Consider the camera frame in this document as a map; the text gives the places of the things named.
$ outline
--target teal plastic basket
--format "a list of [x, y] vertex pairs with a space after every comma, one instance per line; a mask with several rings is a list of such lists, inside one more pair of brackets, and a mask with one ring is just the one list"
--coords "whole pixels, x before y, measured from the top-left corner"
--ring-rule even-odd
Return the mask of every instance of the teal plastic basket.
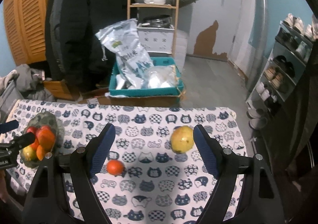
[[[175, 61], [171, 57], [151, 57], [154, 66], [157, 65], [175, 65]], [[127, 97], [152, 97], [152, 96], [178, 96], [184, 89], [183, 81], [177, 67], [176, 75], [179, 77], [178, 87], [156, 88], [156, 89], [140, 89], [140, 90], [116, 90], [117, 80], [116, 75], [119, 74], [117, 64], [115, 63], [112, 69], [112, 76], [109, 83], [109, 93], [112, 96], [125, 95]]]

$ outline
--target wall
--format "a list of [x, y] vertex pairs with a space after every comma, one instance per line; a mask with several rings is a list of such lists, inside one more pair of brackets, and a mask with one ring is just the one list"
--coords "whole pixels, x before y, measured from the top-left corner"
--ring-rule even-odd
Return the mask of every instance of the wall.
[[305, 27], [311, 24], [312, 10], [306, 0], [267, 0], [268, 2], [268, 37], [265, 48], [265, 57], [268, 57], [278, 32], [279, 22], [284, 20], [288, 13], [300, 17]]
[[11, 55], [11, 50], [7, 40], [7, 34], [5, 33], [3, 2], [0, 4], [0, 55], [0, 76], [3, 77], [16, 67]]
[[[197, 38], [199, 42], [198, 35], [213, 26], [208, 33], [211, 41], [214, 41], [211, 45], [212, 51], [209, 53], [213, 53], [213, 58], [227, 60], [239, 23], [241, 0], [199, 0], [188, 7], [179, 12], [180, 28], [190, 34], [187, 53], [197, 53], [195, 47], [198, 45]], [[190, 29], [182, 29], [182, 25], [186, 25], [189, 21]], [[207, 53], [200, 52], [200, 54], [210, 57]]]

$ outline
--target fruit bowl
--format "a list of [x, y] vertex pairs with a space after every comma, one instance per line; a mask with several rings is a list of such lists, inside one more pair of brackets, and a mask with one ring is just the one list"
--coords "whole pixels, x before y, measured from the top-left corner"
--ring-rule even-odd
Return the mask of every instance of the fruit bowl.
[[[44, 113], [38, 113], [34, 118], [32, 118], [27, 127], [24, 129], [24, 133], [27, 132], [28, 128], [31, 126], [35, 126], [37, 128], [40, 128], [41, 126], [49, 126], [53, 134], [55, 135], [55, 141], [58, 136], [58, 124], [56, 122], [56, 118], [53, 114], [50, 112], [44, 112]], [[55, 146], [55, 142], [53, 143], [51, 147], [51, 152], [53, 152]], [[30, 155], [29, 158], [26, 158], [23, 150], [20, 151], [21, 159], [23, 160], [26, 167], [29, 168], [35, 168], [40, 165], [40, 160], [37, 158], [35, 151], [30, 151], [30, 153], [34, 155]]]

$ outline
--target stainless steel pot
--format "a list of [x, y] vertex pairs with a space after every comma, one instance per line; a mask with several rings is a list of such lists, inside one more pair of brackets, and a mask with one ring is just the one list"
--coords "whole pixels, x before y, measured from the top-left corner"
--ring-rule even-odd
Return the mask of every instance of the stainless steel pot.
[[150, 16], [143, 19], [142, 26], [149, 28], [169, 28], [171, 24], [170, 15]]

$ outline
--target table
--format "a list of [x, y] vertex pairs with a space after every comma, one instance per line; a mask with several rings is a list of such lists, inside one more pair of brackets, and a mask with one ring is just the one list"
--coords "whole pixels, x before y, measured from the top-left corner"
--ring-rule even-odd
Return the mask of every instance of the table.
[[[16, 119], [19, 128], [1, 135], [1, 142], [21, 135], [28, 120], [44, 111], [57, 118], [55, 153], [60, 154], [85, 146], [106, 123], [114, 124], [116, 139], [105, 164], [109, 159], [119, 159], [126, 171], [115, 177], [104, 165], [91, 179], [113, 223], [195, 223], [216, 180], [206, 172], [195, 145], [186, 154], [171, 151], [170, 135], [177, 127], [202, 124], [224, 148], [246, 155], [235, 113], [226, 107], [148, 108], [19, 100], [7, 119]], [[27, 168], [20, 156], [17, 160], [19, 165], [8, 172], [28, 190], [36, 169]], [[225, 219], [234, 216], [242, 181], [243, 176], [238, 176]], [[65, 186], [74, 216], [82, 219], [69, 174], [65, 174]]]

